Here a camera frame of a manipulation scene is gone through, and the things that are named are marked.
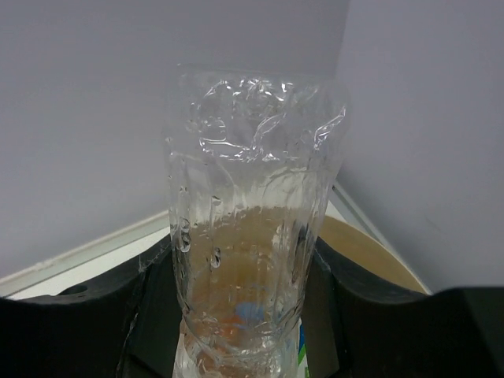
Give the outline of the clear bottle blue cap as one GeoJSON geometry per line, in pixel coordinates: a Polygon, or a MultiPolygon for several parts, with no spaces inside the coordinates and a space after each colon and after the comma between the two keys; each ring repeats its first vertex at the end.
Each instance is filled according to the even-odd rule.
{"type": "Polygon", "coordinates": [[[179,66],[165,129],[174,376],[296,375],[349,101],[332,77],[179,66]]]}

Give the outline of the green label water bottle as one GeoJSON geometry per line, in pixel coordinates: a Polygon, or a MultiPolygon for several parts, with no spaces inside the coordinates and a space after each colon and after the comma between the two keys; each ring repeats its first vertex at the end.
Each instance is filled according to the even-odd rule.
{"type": "Polygon", "coordinates": [[[298,347],[295,378],[309,378],[309,368],[306,356],[306,341],[302,321],[299,320],[296,328],[296,342],[298,347]]]}

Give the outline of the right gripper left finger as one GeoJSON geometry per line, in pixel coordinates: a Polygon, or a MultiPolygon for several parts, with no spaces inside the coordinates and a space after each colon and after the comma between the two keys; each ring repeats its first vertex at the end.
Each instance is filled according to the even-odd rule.
{"type": "Polygon", "coordinates": [[[170,377],[181,310],[170,240],[57,295],[1,300],[3,377],[170,377]]]}

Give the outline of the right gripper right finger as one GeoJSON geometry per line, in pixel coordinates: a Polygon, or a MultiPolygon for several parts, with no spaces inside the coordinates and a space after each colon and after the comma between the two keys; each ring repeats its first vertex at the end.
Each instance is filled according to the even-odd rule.
{"type": "Polygon", "coordinates": [[[433,295],[384,280],[318,240],[302,310],[312,377],[500,377],[503,290],[433,295]]]}

